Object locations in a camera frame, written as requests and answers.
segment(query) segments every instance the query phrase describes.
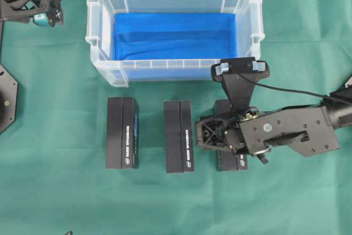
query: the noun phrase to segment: black cardboard box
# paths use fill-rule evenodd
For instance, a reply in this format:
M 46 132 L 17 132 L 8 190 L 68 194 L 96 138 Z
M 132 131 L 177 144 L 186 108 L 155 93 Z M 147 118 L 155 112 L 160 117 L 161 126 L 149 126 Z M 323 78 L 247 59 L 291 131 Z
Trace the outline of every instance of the black cardboard box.
M 194 171 L 190 101 L 164 102 L 166 172 Z
M 106 168 L 138 167 L 138 104 L 132 97 L 109 97 Z

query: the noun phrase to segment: black cable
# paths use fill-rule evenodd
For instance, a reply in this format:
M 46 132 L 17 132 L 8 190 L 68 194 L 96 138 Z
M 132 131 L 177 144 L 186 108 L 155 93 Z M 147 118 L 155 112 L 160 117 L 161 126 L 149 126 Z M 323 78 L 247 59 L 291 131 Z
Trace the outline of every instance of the black cable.
M 263 84 L 259 84 L 256 82 L 253 82 L 251 80 L 249 80 L 247 77 L 244 77 L 242 74 L 238 73 L 238 75 L 240 77 L 242 77 L 245 81 L 247 81 L 250 84 L 253 85 L 257 85 L 257 86 L 261 86 L 263 88 L 268 88 L 268 89 L 272 89 L 272 90 L 277 90 L 277 91 L 282 91 L 282 92 L 291 92 L 291 93 L 297 93 L 297 94 L 304 94 L 304 95 L 310 95 L 310 96 L 316 96 L 316 97 L 320 97 L 321 99 L 326 99 L 326 100 L 332 100 L 332 101 L 338 101 L 347 105 L 352 106 L 352 102 L 349 102 L 347 100 L 343 100 L 343 99 L 338 99 L 336 97 L 333 96 L 324 96 L 324 95 L 320 95 L 320 94 L 316 94 L 316 93 L 312 93 L 312 92 L 308 92 L 308 91 L 302 91 L 302 90 L 294 90 L 294 89 L 285 89 L 285 88 L 276 88 L 274 86 L 269 86 L 269 85 L 263 85 Z

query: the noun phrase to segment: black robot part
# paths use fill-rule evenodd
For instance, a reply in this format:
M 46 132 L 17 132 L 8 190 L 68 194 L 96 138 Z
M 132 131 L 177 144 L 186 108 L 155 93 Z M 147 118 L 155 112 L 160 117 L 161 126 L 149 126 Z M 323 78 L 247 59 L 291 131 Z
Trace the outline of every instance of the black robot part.
M 28 23 L 30 18 L 39 26 L 62 24 L 61 0 L 0 0 L 1 21 Z
M 352 87 L 330 96 L 314 94 L 324 98 L 320 105 L 260 112 L 249 103 L 256 82 L 268 76 L 267 64 L 254 58 L 221 60 L 213 65 L 213 80 L 222 83 L 232 107 L 227 113 L 200 119 L 196 125 L 198 146 L 256 156 L 262 163 L 268 162 L 266 152 L 282 145 L 305 157 L 338 149 L 334 130 L 352 125 Z

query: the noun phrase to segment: black metal bracket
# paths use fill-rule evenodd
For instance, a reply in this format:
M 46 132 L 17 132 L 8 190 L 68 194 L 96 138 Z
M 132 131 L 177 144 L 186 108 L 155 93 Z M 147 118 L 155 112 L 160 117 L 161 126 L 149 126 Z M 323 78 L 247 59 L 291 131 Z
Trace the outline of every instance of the black metal bracket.
M 246 110 L 254 91 L 254 84 L 250 84 L 242 77 L 258 82 L 270 75 L 269 66 L 264 61 L 256 61 L 254 57 L 223 59 L 211 67 L 211 76 L 215 82 L 220 82 L 232 104 L 232 111 Z

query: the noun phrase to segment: blue fabric lining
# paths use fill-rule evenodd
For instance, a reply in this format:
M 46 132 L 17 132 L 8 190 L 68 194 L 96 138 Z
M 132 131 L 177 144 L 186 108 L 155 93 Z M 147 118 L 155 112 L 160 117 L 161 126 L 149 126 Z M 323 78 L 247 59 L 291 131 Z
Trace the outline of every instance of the blue fabric lining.
M 237 56 L 234 14 L 119 13 L 115 18 L 118 61 Z

